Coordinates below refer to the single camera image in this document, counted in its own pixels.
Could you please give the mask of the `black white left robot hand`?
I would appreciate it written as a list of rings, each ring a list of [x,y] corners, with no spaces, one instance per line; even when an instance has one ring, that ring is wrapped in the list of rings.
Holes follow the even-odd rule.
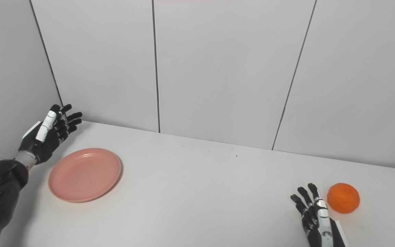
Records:
[[[52,105],[43,121],[36,122],[24,133],[19,153],[27,153],[36,164],[48,161],[53,152],[77,130],[82,122],[83,113],[78,111],[67,115],[71,104]]]

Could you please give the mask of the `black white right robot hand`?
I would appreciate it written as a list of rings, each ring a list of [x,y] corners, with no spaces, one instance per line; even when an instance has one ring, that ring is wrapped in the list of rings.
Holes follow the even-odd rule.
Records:
[[[330,217],[326,202],[313,183],[298,187],[298,194],[290,199],[301,214],[301,224],[311,247],[348,247],[348,241],[339,221]]]

